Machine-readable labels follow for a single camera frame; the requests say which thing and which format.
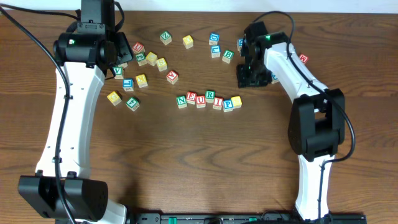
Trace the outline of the red E block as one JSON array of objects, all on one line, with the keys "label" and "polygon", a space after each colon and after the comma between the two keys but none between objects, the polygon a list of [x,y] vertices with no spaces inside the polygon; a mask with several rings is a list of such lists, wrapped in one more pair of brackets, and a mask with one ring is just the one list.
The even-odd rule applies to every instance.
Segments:
[{"label": "red E block", "polygon": [[196,104],[197,94],[192,91],[188,91],[186,95],[186,101],[189,104],[195,105]]}]

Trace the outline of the green R block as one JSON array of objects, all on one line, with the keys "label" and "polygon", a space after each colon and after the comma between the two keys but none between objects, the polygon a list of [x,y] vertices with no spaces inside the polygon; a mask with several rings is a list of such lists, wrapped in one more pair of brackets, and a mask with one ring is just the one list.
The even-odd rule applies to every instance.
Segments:
[{"label": "green R block", "polygon": [[213,103],[215,100],[215,91],[207,90],[205,93],[205,100],[207,103]]}]

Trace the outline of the red I block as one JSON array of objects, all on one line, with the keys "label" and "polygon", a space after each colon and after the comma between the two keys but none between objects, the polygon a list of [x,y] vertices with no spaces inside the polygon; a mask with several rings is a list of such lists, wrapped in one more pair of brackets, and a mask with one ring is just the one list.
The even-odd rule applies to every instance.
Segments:
[{"label": "red I block", "polygon": [[221,110],[223,108],[223,101],[224,99],[220,97],[215,97],[213,101],[213,109]]}]

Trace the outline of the blue P block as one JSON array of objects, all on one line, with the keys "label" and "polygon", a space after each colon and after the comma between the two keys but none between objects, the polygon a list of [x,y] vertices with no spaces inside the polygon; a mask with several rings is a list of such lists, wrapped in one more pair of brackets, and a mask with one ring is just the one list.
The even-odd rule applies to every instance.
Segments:
[{"label": "blue P block", "polygon": [[230,112],[234,108],[232,100],[224,100],[223,101],[223,111]]}]

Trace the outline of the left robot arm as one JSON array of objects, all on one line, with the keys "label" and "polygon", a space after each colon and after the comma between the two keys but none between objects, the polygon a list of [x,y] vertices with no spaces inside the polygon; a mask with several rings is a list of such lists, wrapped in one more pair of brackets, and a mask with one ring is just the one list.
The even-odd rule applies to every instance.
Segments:
[{"label": "left robot arm", "polygon": [[19,179],[22,198],[57,223],[130,223],[126,206],[108,197],[105,182],[90,179],[90,139],[96,102],[107,71],[130,62],[112,0],[84,0],[79,18],[53,44],[57,90],[49,135],[34,175]]}]

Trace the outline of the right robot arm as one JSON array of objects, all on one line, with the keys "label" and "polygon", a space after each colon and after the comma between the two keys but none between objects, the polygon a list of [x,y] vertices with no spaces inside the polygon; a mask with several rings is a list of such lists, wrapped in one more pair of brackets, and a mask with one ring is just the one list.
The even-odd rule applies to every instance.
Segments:
[{"label": "right robot arm", "polygon": [[236,68],[238,87],[266,86],[274,80],[292,102],[288,139],[299,161],[299,190],[295,209],[303,221],[328,215],[331,160],[345,139],[345,97],[318,81],[296,54],[284,32],[268,33],[263,22],[244,30]]}]

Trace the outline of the green N block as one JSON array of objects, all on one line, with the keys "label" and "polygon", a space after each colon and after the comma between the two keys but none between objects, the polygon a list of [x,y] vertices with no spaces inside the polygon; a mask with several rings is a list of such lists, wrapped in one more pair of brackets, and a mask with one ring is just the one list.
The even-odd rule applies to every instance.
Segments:
[{"label": "green N block", "polygon": [[176,97],[176,102],[179,109],[187,107],[187,100],[185,95]]}]

